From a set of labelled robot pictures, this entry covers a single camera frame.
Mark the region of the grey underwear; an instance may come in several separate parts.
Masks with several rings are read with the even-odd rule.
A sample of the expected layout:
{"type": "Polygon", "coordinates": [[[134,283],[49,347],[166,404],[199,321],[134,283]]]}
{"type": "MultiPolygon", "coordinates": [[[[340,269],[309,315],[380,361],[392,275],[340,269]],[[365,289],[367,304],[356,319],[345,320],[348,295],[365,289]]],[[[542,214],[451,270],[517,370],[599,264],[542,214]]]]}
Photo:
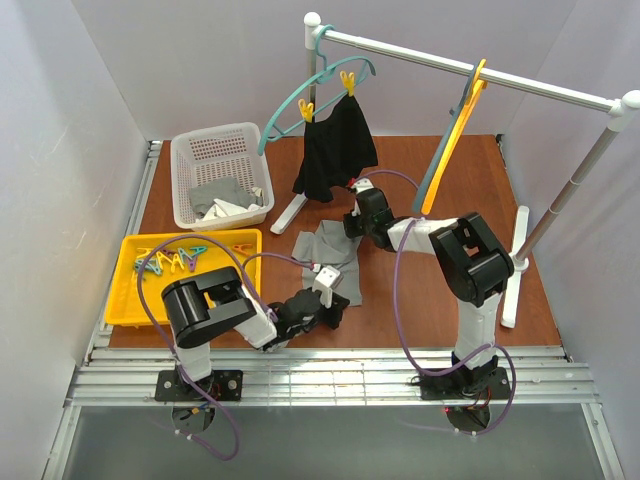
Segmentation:
{"type": "Polygon", "coordinates": [[[361,237],[348,238],[342,222],[322,220],[314,233],[299,233],[292,257],[303,263],[320,263],[338,270],[341,281],[335,292],[348,299],[352,307],[357,307],[363,303],[358,262],[361,240],[361,237]]]}

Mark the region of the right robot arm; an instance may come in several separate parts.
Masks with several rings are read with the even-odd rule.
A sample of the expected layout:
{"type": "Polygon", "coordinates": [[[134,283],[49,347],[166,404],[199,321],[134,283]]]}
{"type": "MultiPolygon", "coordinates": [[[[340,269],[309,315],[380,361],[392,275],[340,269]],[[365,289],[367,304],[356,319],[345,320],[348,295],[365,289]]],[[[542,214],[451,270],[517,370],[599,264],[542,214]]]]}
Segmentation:
{"type": "Polygon", "coordinates": [[[428,220],[396,217],[382,190],[359,181],[350,188],[354,209],[343,218],[349,238],[366,236],[382,250],[433,255],[458,305],[458,335],[452,366],[424,377],[462,386],[479,383],[497,368],[497,309],[514,273],[511,257],[482,216],[428,220]]]}

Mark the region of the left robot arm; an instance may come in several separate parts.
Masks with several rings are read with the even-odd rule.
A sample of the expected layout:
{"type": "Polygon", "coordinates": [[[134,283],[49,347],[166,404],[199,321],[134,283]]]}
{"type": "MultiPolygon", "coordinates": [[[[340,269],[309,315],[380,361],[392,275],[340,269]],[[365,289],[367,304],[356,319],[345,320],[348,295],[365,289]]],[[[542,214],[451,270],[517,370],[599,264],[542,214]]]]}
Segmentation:
{"type": "Polygon", "coordinates": [[[171,283],[162,291],[162,301],[173,334],[179,381],[211,377],[210,342],[230,330],[254,349],[270,351],[319,324],[338,328],[350,305],[336,292],[340,281],[338,270],[323,267],[310,287],[267,307],[251,295],[232,267],[171,283]]]}

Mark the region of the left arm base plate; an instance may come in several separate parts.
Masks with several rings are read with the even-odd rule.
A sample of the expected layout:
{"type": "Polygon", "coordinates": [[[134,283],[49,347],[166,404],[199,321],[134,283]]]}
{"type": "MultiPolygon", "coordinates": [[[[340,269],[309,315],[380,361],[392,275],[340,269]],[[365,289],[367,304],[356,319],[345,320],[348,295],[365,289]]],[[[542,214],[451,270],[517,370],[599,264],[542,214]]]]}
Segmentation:
{"type": "Polygon", "coordinates": [[[154,400],[158,402],[205,401],[200,390],[217,401],[239,401],[243,388],[242,370],[213,370],[204,379],[196,381],[198,390],[176,370],[162,370],[158,374],[154,400]]]}

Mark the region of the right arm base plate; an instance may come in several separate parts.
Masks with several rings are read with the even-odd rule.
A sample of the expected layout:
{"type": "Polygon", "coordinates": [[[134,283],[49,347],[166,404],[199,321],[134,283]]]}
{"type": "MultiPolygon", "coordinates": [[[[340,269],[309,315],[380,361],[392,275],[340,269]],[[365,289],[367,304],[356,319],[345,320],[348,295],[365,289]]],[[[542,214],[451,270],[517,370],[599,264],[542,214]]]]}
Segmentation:
{"type": "Polygon", "coordinates": [[[412,379],[420,390],[422,400],[506,400],[511,394],[511,383],[505,368],[497,367],[479,380],[467,382],[457,372],[448,376],[431,377],[418,375],[412,379]]]}

